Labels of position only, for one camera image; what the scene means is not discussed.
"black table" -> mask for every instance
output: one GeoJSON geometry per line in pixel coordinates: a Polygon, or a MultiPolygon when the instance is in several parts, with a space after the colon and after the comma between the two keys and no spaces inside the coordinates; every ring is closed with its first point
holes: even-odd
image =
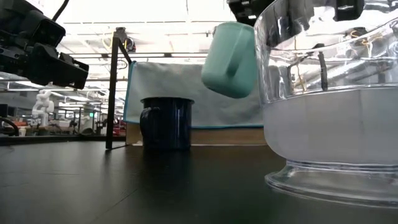
{"type": "Polygon", "coordinates": [[[398,210],[275,192],[264,176],[283,166],[265,146],[0,147],[0,223],[398,223],[398,210]]]}

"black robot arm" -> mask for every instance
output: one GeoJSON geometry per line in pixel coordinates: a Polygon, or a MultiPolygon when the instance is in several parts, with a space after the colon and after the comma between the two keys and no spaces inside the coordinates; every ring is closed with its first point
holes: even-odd
{"type": "MultiPolygon", "coordinates": [[[[65,0],[54,19],[58,18],[65,0]]],[[[65,29],[25,0],[0,0],[0,72],[28,78],[39,85],[82,89],[89,66],[56,48],[65,29]]]]}

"plastic bowl base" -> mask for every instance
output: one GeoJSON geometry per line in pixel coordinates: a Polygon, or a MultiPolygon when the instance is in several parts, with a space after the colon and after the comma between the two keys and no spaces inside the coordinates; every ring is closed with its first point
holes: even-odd
{"type": "Polygon", "coordinates": [[[272,188],[299,197],[398,208],[398,166],[361,166],[287,161],[266,175],[272,188]]]}

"mint green mug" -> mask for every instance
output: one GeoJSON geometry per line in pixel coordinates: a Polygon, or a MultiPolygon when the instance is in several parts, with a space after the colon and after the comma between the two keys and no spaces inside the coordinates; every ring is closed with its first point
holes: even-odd
{"type": "Polygon", "coordinates": [[[256,78],[253,27],[238,22],[220,24],[202,69],[203,84],[222,95],[244,98],[256,78]]]}

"wooden panel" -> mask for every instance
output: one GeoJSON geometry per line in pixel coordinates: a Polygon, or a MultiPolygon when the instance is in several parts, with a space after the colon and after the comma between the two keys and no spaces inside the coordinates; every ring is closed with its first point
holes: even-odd
{"type": "MultiPolygon", "coordinates": [[[[142,141],[139,124],[127,124],[127,144],[142,141]]],[[[267,144],[263,128],[193,129],[192,144],[267,144]]]]}

